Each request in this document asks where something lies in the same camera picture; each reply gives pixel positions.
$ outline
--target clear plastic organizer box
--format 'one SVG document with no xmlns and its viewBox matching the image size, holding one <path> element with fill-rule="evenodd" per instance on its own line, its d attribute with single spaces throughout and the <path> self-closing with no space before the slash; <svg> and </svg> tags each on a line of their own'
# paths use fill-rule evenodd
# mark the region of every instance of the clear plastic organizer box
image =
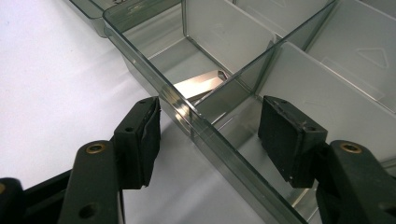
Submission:
<svg viewBox="0 0 396 224">
<path fill-rule="evenodd" d="M 262 97 L 395 175 L 395 12 L 387 0 L 143 0 L 103 18 L 131 72 L 264 222 L 315 223 L 315 188 L 293 189 L 262 148 Z"/>
</svg>

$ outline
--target white background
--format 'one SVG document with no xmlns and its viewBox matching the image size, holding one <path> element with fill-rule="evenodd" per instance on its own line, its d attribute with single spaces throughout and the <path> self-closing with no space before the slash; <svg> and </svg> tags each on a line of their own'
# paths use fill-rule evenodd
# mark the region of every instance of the white background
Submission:
<svg viewBox="0 0 396 224">
<path fill-rule="evenodd" d="M 145 97 L 67 0 L 0 2 L 0 177 L 27 189 L 71 169 Z M 262 223 L 165 113 L 150 186 L 124 196 L 127 223 Z"/>
</svg>

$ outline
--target clamp jaw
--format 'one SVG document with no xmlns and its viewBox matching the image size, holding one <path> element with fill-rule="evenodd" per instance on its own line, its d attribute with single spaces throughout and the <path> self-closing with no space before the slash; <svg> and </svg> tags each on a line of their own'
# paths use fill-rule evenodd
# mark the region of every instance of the clamp jaw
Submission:
<svg viewBox="0 0 396 224">
<path fill-rule="evenodd" d="M 139 101 L 110 141 L 78 150 L 73 169 L 25 191 L 0 179 L 0 223 L 123 223 L 123 189 L 148 186 L 160 149 L 160 101 Z"/>
<path fill-rule="evenodd" d="M 396 181 L 369 149 L 326 144 L 327 131 L 289 102 L 264 96 L 259 137 L 294 188 L 312 188 L 324 224 L 396 223 Z"/>
</svg>

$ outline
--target plastic compartment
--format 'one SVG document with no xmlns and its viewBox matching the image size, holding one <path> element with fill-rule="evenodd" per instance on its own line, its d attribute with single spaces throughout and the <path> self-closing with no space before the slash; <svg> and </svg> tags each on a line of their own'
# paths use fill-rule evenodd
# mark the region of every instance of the plastic compartment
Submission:
<svg viewBox="0 0 396 224">
<path fill-rule="evenodd" d="M 278 36 L 285 37 L 331 1 L 233 0 L 233 2 Z"/>
<path fill-rule="evenodd" d="M 125 1 L 139 2 L 139 0 L 70 0 L 91 21 L 96 33 L 101 37 L 106 37 L 103 12 Z"/>
<path fill-rule="evenodd" d="M 213 70 L 231 76 L 276 39 L 223 0 L 185 1 L 122 35 L 172 84 Z"/>
<path fill-rule="evenodd" d="M 317 208 L 315 191 L 291 188 L 262 148 L 258 137 L 262 97 L 271 95 L 291 102 L 329 131 L 329 143 L 354 141 L 370 148 L 380 160 L 396 156 L 392 147 L 396 116 L 290 42 L 279 43 L 267 57 L 272 60 L 256 90 L 242 91 L 246 89 L 244 76 L 251 76 L 247 69 L 204 99 L 197 110 L 214 119 L 214 127 L 235 151 L 309 220 Z M 238 98 L 230 92 L 243 92 L 236 107 L 227 104 Z M 221 107 L 222 113 L 211 110 L 213 105 Z M 387 164 L 392 172 L 394 161 Z"/>
<path fill-rule="evenodd" d="M 291 32 L 288 39 L 305 48 L 332 5 L 327 5 Z M 131 72 L 140 71 L 141 76 L 136 74 L 136 78 L 151 94 L 160 95 L 163 109 L 190 135 L 264 221 L 304 223 L 312 216 L 315 204 L 308 206 L 311 203 L 301 200 L 308 191 L 285 189 L 289 196 L 279 194 L 280 189 L 269 185 L 209 118 L 212 112 L 224 112 L 219 118 L 224 117 L 231 111 L 224 110 L 225 107 L 244 102 L 260 83 L 275 50 L 274 47 L 268 49 L 276 38 L 273 32 L 225 0 L 189 0 L 182 4 L 176 1 L 125 3 L 107 10 L 104 19 L 106 35 L 122 52 Z M 202 107 L 196 110 L 174 84 L 214 69 L 229 72 L 230 77 L 216 92 L 231 90 L 226 96 L 231 100 L 221 101 L 209 93 L 203 101 L 217 99 L 218 104 L 209 104 L 205 109 L 211 113 L 204 114 Z M 226 88 L 232 85 L 238 88 Z"/>
<path fill-rule="evenodd" d="M 307 52 L 395 113 L 395 39 L 396 19 L 348 0 L 338 4 Z"/>
</svg>

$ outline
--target brass insert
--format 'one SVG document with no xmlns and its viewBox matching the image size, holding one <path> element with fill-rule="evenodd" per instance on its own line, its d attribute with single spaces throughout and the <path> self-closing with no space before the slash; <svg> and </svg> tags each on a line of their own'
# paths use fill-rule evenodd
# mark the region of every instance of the brass insert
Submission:
<svg viewBox="0 0 396 224">
<path fill-rule="evenodd" d="M 96 154 L 102 152 L 105 149 L 106 149 L 105 144 L 93 144 L 88 146 L 87 149 L 85 149 L 85 151 L 88 154 Z"/>
<path fill-rule="evenodd" d="M 2 194 L 6 190 L 6 185 L 0 183 L 0 194 Z"/>
<path fill-rule="evenodd" d="M 341 144 L 341 149 L 350 152 L 350 153 L 361 153 L 361 147 L 355 145 L 355 144 L 351 144 L 351 143 L 343 143 Z"/>
</svg>

